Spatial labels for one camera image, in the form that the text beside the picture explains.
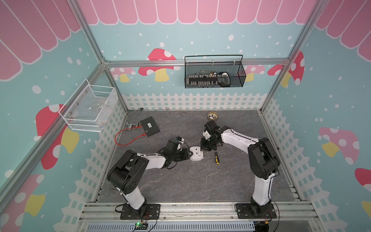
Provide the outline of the white square alarm clock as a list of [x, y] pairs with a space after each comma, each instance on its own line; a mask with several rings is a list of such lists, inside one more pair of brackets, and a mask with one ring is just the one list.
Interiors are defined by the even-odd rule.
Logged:
[[190, 156], [191, 161], [200, 161], [204, 158], [204, 154], [200, 146], [192, 146], [189, 150], [192, 152], [192, 155]]

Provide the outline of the black yellow screwdriver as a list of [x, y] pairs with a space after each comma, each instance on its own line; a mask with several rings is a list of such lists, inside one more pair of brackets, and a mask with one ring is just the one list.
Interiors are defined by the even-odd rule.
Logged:
[[220, 161], [219, 161], [219, 157], [218, 157], [218, 153], [217, 152], [214, 153], [214, 161], [215, 161], [215, 164], [220, 164]]

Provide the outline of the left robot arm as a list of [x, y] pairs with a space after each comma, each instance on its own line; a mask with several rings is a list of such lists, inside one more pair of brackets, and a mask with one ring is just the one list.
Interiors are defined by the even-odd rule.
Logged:
[[192, 155], [193, 152], [182, 137], [170, 139], [165, 147], [152, 154], [129, 149], [108, 171], [107, 180], [120, 192], [132, 210], [144, 214], [147, 201], [138, 185], [145, 171], [170, 169], [172, 162], [188, 160]]

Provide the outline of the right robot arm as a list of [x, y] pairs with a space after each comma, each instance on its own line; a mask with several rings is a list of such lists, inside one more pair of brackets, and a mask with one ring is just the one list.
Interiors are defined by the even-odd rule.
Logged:
[[219, 127], [214, 121], [204, 125], [203, 136], [201, 139], [203, 150], [217, 150], [218, 146], [229, 144], [248, 155], [250, 169], [255, 175], [251, 209], [255, 215], [268, 210], [272, 206], [272, 180], [279, 175], [280, 166], [280, 160], [271, 141], [266, 137], [257, 139], [243, 135], [228, 126]]

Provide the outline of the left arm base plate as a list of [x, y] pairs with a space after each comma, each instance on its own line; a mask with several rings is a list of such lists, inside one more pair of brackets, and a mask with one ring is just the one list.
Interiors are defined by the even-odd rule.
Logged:
[[142, 219], [152, 220], [159, 219], [161, 204], [144, 204], [140, 209], [134, 210], [132, 207], [124, 204], [119, 206], [121, 220]]

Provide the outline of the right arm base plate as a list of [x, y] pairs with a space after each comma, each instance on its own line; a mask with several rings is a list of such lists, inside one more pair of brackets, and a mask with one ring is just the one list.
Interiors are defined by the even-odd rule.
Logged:
[[277, 218], [276, 210], [272, 203], [259, 206], [256, 203], [237, 203], [234, 205], [238, 219], [264, 219], [272, 220]]

